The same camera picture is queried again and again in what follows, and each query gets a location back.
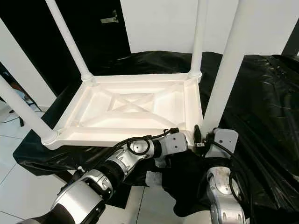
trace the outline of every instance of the floor grout line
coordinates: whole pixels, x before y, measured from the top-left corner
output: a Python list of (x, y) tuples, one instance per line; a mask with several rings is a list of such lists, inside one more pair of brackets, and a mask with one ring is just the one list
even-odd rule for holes
[(13, 138), (13, 139), (21, 139), (21, 138), (17, 138), (17, 137), (13, 137), (13, 136), (7, 136), (7, 135), (3, 135), (3, 134), (0, 134), (0, 136), (2, 137), (8, 137), (8, 138)]
[(13, 170), (13, 168), (16, 166), (17, 164), (15, 163), (14, 166), (10, 169), (10, 171), (6, 174), (6, 176), (4, 177), (4, 179), (1, 181), (0, 185), (5, 181), (5, 179), (7, 178), (7, 176), (10, 174), (10, 172)]
[(142, 196), (141, 196), (141, 200), (140, 200), (140, 205), (139, 205), (139, 210), (138, 210), (138, 214), (137, 214), (136, 224), (138, 222), (138, 217), (139, 217), (139, 212), (140, 212), (140, 209), (141, 209), (141, 203), (142, 203), (142, 199), (143, 199), (143, 195), (144, 195), (144, 190), (145, 190), (145, 187), (143, 187), (143, 192), (142, 192)]
[(16, 218), (19, 218), (19, 219), (22, 219), (22, 220), (24, 220), (24, 219), (23, 219), (23, 218), (21, 218), (21, 217), (14, 216), (14, 215), (12, 215), (12, 214), (9, 214), (9, 213), (7, 213), (7, 212), (1, 211), (1, 210), (0, 210), (0, 212), (2, 212), (2, 213), (4, 213), (4, 214), (7, 214), (7, 215), (10, 215), (10, 216), (13, 216), (13, 217), (16, 217)]

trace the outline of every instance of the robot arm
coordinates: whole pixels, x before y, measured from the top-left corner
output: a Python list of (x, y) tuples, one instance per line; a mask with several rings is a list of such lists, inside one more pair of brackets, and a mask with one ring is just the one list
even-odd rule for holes
[(177, 128), (159, 136), (134, 137), (122, 141), (112, 148), (113, 153), (104, 163), (66, 185), (49, 213), (20, 223), (95, 224), (105, 210), (105, 202), (139, 161), (154, 158), (161, 163), (166, 155), (187, 149), (185, 135), (178, 132)]

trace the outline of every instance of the black plastic sheet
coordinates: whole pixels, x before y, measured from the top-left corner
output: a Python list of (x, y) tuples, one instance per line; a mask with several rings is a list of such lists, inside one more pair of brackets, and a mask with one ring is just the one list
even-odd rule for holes
[[(202, 57), (199, 84), (206, 109), (222, 55)], [(142, 52), (111, 61), (97, 75), (188, 72), (191, 54)], [(43, 116), (53, 128), (80, 85), (78, 80), (57, 98)], [(220, 127), (239, 133), (236, 156), (247, 166), (258, 223), (299, 223), (299, 59), (283, 56), (245, 56)], [(14, 152), (16, 161), (35, 175), (50, 175), (104, 161), (109, 149), (63, 146), (50, 151), (33, 132)], [(185, 216), (208, 210), (203, 161), (185, 152), (172, 156), (171, 169), (157, 169), (143, 161), (126, 183), (145, 185), (146, 170), (163, 172), (164, 189), (177, 203), (174, 211)]]

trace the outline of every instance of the white tile floor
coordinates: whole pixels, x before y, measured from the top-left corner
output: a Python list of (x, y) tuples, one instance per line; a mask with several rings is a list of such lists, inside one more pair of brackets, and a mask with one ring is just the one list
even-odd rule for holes
[[(11, 114), (6, 120), (16, 117)], [(54, 176), (37, 177), (16, 164), (12, 154), (29, 130), (27, 125), (20, 127), (18, 119), (0, 124), (0, 224), (47, 213), (64, 185)], [(172, 211), (174, 203), (163, 189), (132, 187), (126, 208), (107, 205), (98, 223), (182, 224)]]

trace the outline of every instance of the white wall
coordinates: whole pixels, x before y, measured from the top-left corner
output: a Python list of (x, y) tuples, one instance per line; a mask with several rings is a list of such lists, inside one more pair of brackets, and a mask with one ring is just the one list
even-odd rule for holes
[(1, 19), (0, 62), (39, 107), (48, 108), (51, 106), (56, 99), (54, 93), (27, 58)]
[[(281, 54), (299, 17), (299, 0), (250, 0), (247, 54)], [(208, 0), (204, 51), (223, 53), (238, 0)], [(121, 0), (131, 52), (192, 52), (197, 0)]]

